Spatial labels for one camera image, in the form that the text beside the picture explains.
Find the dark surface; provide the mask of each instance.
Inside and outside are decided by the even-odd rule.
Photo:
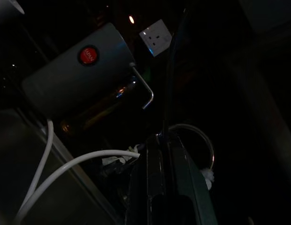
[[[55,130],[75,157],[97,149],[127,149],[160,132],[168,52],[153,58],[138,33],[161,18],[172,33],[183,13],[184,1],[19,2],[26,15],[0,27],[0,99],[7,99],[1,101],[0,107],[9,102],[27,109],[27,105],[15,101],[21,98],[19,93],[5,85],[3,78],[20,83],[104,23],[112,22],[128,43],[139,70],[149,74],[147,81],[155,93],[153,104],[146,111],[134,104],[120,107],[75,138],[60,130],[60,120],[55,121]],[[222,60],[259,37],[253,34],[237,1],[204,1],[197,7],[176,56],[170,124],[191,123],[214,143],[215,183],[211,197],[219,224],[248,224],[248,217],[255,224],[291,223],[291,187]],[[135,18],[134,25],[129,23],[129,15]],[[288,74],[287,68],[291,68],[291,56],[285,57],[265,62],[263,71],[274,75],[268,83],[274,87],[272,94],[291,129],[291,92],[285,88],[291,90],[291,76],[282,76],[280,82],[276,78],[276,73]],[[202,163],[199,167],[205,167],[206,160],[198,154],[206,151],[205,145],[194,136],[183,136],[191,157]],[[128,179],[102,177],[97,159],[82,167],[124,214],[126,204],[118,187],[126,190]]]

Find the white cable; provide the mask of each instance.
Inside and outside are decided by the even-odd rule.
[[[43,156],[39,162],[38,168],[35,172],[34,178],[31,182],[31,185],[29,187],[29,190],[27,192],[27,195],[25,196],[23,203],[19,209],[19,211],[21,210],[21,208],[25,205],[25,203],[28,201],[28,199],[31,197],[31,195],[34,193],[39,178],[42,174],[43,168],[46,164],[46,160],[48,158],[48,155],[50,154],[51,148],[52,148],[52,144],[53,144],[53,138],[54,138],[54,125],[53,122],[51,120],[47,120],[47,142],[46,142],[46,148],[44,150]]]
[[[57,169],[55,172],[53,172],[38,188],[37,190],[32,194],[32,196],[28,199],[28,201],[24,204],[24,206],[18,211],[17,216],[15,218],[16,224],[20,224],[20,222],[23,220],[23,218],[27,215],[27,213],[30,211],[32,206],[35,204],[35,202],[40,198],[40,196],[45,192],[45,190],[63,173],[65,173],[68,169],[75,166],[76,164],[79,164],[83,161],[86,161],[91,158],[96,157],[104,157],[104,156],[129,156],[133,158],[138,158],[139,153],[130,152],[130,151],[122,151],[122,150],[101,150],[101,151],[94,151],[91,153],[87,153],[85,155],[79,156],[63,166],[61,166],[59,169]]]

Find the power outlet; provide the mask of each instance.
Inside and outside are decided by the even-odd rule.
[[[172,40],[172,36],[162,20],[158,20],[139,35],[154,57],[168,49]]]

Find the small light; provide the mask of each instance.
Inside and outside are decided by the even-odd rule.
[[[129,16],[129,19],[130,19],[130,22],[132,23],[132,24],[134,24],[134,19],[133,19],[133,17],[130,15]]]

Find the curved cable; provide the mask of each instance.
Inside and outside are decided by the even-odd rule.
[[[28,201],[28,199],[31,197],[31,195],[34,193],[39,178],[42,174],[43,168],[46,164],[47,158],[50,154],[51,148],[52,148],[52,144],[53,144],[53,138],[54,138],[54,125],[53,122],[51,120],[47,120],[47,142],[46,142],[46,148],[44,150],[43,156],[39,162],[38,168],[35,172],[35,175],[33,177],[33,180],[31,182],[31,185],[29,187],[29,190],[27,192],[27,195],[25,196],[23,203],[19,209],[19,211],[21,210],[21,208],[23,207],[23,205]]]
[[[203,131],[201,131],[199,128],[197,128],[193,125],[190,125],[190,124],[179,123],[179,124],[175,124],[175,125],[169,127],[169,130],[177,130],[177,129],[187,129],[187,130],[196,132],[198,135],[200,135],[204,139],[204,141],[205,141],[205,143],[210,151],[210,157],[211,157],[210,169],[212,169],[212,167],[214,165],[214,147],[213,147],[213,144],[212,144],[211,140],[209,139],[209,137]]]
[[[130,152],[130,151],[122,151],[122,150],[101,150],[101,151],[94,151],[91,153],[87,153],[85,155],[79,156],[60,168],[58,168],[55,172],[53,172],[32,194],[32,196],[28,199],[28,201],[24,204],[24,206],[18,211],[17,216],[15,218],[15,223],[20,224],[23,218],[28,214],[32,206],[35,202],[40,198],[40,196],[45,192],[45,190],[62,174],[64,174],[68,169],[72,168],[73,166],[86,161],[91,158],[96,157],[105,157],[105,156],[128,156],[133,158],[138,158],[139,153]]]

